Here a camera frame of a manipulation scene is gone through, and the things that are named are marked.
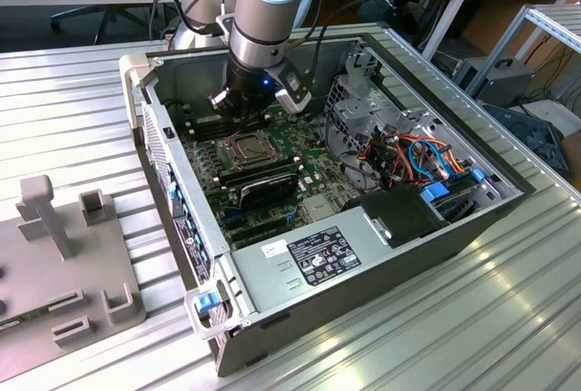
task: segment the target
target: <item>metal rack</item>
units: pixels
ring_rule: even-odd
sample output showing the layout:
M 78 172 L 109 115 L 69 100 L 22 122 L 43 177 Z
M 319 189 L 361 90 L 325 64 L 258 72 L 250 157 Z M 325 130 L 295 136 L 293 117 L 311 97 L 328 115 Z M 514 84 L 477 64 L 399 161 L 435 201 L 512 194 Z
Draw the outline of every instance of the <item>metal rack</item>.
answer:
M 520 49 L 517 58 L 520 59 L 527 53 L 532 43 L 536 41 L 538 35 L 543 31 L 581 54 L 581 5 L 525 5 L 520 9 L 517 17 L 512 21 L 480 71 L 466 88 L 466 93 L 469 96 L 474 96 L 477 92 L 478 87 L 485 80 L 494 63 L 497 62 L 497 58 L 512 41 L 525 21 L 535 24 L 537 30 Z M 570 81 L 567 84 L 567 88 L 575 80 L 576 78 Z
M 124 109 L 119 57 L 167 44 L 0 54 L 0 220 L 14 217 L 18 176 L 32 172 L 54 176 L 60 202 L 94 188 L 111 194 L 147 310 L 141 325 L 4 382 L 3 391 L 38 384 L 579 389 L 581 195 L 405 40 L 374 24 L 365 28 L 537 194 L 455 259 L 225 378 L 216 376 L 208 345 L 192 333 L 182 280 Z M 329 33 L 355 29 L 335 26 Z M 409 108 L 419 104 L 398 79 L 386 77 L 384 84 Z

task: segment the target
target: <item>power supply label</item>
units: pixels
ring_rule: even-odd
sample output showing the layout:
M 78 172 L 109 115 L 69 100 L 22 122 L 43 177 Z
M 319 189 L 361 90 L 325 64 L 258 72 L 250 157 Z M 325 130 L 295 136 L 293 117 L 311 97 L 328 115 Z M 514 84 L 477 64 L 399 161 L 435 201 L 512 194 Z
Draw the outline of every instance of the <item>power supply label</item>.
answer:
M 287 247 L 307 283 L 313 287 L 361 264 L 336 226 Z

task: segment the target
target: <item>robotic arm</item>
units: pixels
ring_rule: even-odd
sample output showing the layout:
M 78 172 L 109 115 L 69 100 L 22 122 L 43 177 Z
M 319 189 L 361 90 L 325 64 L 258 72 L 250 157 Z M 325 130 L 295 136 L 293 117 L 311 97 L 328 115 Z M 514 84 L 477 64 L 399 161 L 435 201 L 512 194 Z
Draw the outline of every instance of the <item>robotic arm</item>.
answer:
M 246 120 L 276 98 L 289 114 L 309 103 L 312 76 L 285 58 L 301 0 L 236 0 L 223 91 L 210 99 L 224 116 Z

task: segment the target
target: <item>blue latch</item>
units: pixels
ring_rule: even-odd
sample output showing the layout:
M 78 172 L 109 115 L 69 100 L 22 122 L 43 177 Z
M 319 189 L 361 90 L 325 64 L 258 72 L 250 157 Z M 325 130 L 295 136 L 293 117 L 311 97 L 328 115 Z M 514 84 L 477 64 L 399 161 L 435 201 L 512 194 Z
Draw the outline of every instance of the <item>blue latch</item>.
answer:
M 482 182 L 487 177 L 487 175 L 485 175 L 484 172 L 481 169 L 474 169 L 472 171 L 472 176 L 478 182 Z
M 211 291 L 207 294 L 198 296 L 193 303 L 196 306 L 196 309 L 198 309 L 198 312 L 204 314 L 210 309 L 218 307 L 222 303 L 222 300 L 218 293 Z
M 424 187 L 424 190 L 421 192 L 421 195 L 426 198 L 428 202 L 432 202 L 437 198 L 441 198 L 442 196 L 446 196 L 450 193 L 444 184 L 441 182 L 434 182 L 433 184 L 429 184 Z
M 172 199 L 175 199 L 177 197 L 177 191 L 178 191 L 178 184 L 175 182 L 171 182 L 170 183 L 170 197 Z

